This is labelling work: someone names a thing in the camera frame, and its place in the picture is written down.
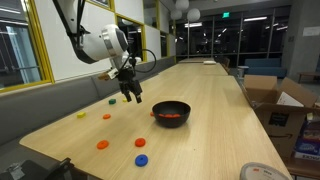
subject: chair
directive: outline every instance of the chair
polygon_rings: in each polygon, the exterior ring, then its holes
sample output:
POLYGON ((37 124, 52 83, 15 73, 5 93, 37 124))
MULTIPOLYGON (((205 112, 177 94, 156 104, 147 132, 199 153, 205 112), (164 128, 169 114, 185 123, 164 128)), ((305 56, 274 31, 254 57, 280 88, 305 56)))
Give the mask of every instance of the chair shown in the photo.
POLYGON ((230 64, 230 59, 229 58, 224 57, 221 60, 221 65, 227 71, 228 74, 230 72, 229 64, 230 64))

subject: paper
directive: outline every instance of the paper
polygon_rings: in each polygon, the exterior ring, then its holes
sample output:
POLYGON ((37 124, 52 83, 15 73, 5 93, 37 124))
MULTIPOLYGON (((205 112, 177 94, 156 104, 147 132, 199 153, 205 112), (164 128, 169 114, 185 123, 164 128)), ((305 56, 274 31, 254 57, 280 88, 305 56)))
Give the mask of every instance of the paper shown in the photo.
POLYGON ((305 27, 303 29, 303 36, 319 36, 319 35, 320 35, 320 26, 305 27))
POLYGON ((299 101, 295 100, 293 97, 289 96, 285 92, 281 93, 281 96, 280 96, 277 104, 303 107, 303 104, 301 104, 299 101))

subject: blue bottle cap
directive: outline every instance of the blue bottle cap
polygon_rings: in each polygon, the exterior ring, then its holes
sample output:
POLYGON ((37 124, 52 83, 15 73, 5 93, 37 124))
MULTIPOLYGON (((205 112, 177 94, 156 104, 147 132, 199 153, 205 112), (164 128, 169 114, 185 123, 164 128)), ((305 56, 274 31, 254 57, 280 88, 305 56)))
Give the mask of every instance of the blue bottle cap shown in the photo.
POLYGON ((136 165, 139 167, 145 166, 148 164, 148 157, 144 154, 140 154, 139 156, 136 157, 136 165))

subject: cable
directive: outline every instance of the cable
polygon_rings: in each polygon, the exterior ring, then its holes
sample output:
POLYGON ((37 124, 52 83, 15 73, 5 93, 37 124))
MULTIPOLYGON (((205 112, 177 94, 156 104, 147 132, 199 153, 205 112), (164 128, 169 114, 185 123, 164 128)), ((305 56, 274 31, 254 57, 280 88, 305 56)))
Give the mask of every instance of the cable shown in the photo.
POLYGON ((141 49, 140 51, 141 51, 141 52, 142 52, 142 51, 148 51, 148 52, 150 52, 150 53, 152 54, 152 56, 153 56, 153 58, 154 58, 153 67, 152 67, 151 69, 147 70, 147 71, 136 70, 135 68, 134 68, 134 70, 135 70, 136 72, 139 72, 139 73, 148 73, 148 72, 152 71, 152 70, 156 67, 156 64, 157 64, 156 56, 155 56, 154 53, 153 53, 151 50, 149 50, 149 49, 141 49))
POLYGON ((82 13, 83 13, 83 9, 84 9, 84 5, 85 5, 85 0, 78 0, 78 8, 77 8, 77 48, 80 48, 80 36, 82 36, 82 34, 80 34, 80 23, 81 23, 81 19, 82 19, 82 13))

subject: gray couch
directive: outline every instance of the gray couch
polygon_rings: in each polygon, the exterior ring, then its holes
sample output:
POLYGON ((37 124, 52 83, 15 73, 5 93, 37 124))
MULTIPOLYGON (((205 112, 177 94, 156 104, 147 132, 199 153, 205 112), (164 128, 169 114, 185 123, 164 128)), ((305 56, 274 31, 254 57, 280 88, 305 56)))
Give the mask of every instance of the gray couch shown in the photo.
MULTIPOLYGON (((153 71, 137 73, 136 79, 143 81, 174 64, 173 57, 158 60, 153 71)), ((152 65, 153 62, 143 63, 136 69, 148 70, 152 65)), ((56 160, 21 146, 19 141, 32 131, 119 91, 117 80, 101 81, 97 76, 0 96, 0 172, 26 159, 47 169, 54 165, 56 160)))

